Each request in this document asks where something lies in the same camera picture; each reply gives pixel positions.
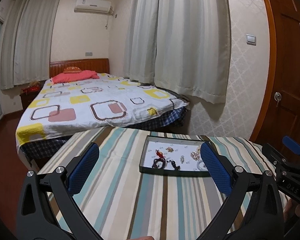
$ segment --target person's hand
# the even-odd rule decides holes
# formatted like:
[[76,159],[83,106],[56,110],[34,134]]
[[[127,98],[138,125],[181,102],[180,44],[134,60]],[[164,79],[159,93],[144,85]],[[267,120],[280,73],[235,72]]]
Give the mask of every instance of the person's hand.
[[154,238],[152,236],[143,236],[132,240],[154,240]]
[[[288,220],[288,216],[289,216],[289,212],[291,210],[293,206],[293,202],[292,202],[292,198],[288,200],[284,210],[283,210],[283,218],[284,218],[284,221],[286,222]],[[300,204],[298,204],[296,206],[296,209],[295,209],[295,214],[300,217]]]

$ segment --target light switch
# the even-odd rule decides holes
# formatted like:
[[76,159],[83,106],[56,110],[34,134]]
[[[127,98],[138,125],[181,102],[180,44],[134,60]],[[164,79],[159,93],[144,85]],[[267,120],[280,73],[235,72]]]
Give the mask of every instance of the light switch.
[[257,45],[257,38],[253,35],[247,34],[247,44],[256,46]]

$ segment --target tray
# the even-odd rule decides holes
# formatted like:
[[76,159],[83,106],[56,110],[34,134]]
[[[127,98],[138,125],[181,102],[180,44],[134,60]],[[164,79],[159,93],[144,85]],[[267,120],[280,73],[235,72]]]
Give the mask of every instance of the tray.
[[[201,140],[187,140],[178,138],[164,138],[156,136],[148,136],[143,147],[143,152],[139,164],[141,173],[149,173],[155,175],[178,176],[178,177],[210,177],[210,174],[205,167],[200,157],[200,146],[202,143],[209,143]],[[180,170],[175,170],[171,162],[167,162],[164,169],[153,168],[154,160],[159,159],[156,155],[156,150],[162,152],[166,160],[173,160],[176,166],[180,166]]]

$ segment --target striped tablecloth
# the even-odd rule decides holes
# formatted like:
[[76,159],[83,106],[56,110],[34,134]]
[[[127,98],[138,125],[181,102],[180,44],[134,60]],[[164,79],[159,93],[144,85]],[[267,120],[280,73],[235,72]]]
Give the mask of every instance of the striped tablecloth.
[[[167,177],[139,172],[142,149],[148,135],[210,140],[221,155],[248,172],[274,172],[261,154],[261,146],[243,138],[174,135],[127,128],[102,127],[75,134],[41,169],[52,172],[80,155],[91,141],[100,157],[81,192],[74,200],[101,236],[124,240],[153,236],[155,240],[194,240],[215,216],[225,196],[212,178]],[[237,228],[248,207],[250,193],[231,230]],[[61,212],[60,226],[69,231]]]

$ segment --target wall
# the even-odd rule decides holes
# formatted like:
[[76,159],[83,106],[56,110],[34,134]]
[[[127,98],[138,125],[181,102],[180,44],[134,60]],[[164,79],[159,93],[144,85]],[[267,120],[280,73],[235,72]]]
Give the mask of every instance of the wall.
[[0,1],[0,21],[4,22],[12,0],[1,0]]
[[110,31],[109,65],[110,73],[123,75],[123,58],[132,0],[116,0],[115,14]]
[[[191,115],[177,132],[249,139],[261,108],[269,67],[269,28],[264,0],[229,0],[232,51],[226,104],[191,98]],[[257,45],[246,43],[246,34]]]
[[[110,1],[115,8],[115,0]],[[106,30],[107,16],[75,13],[77,0],[60,0],[54,23],[50,61],[83,58],[108,58],[112,18]]]

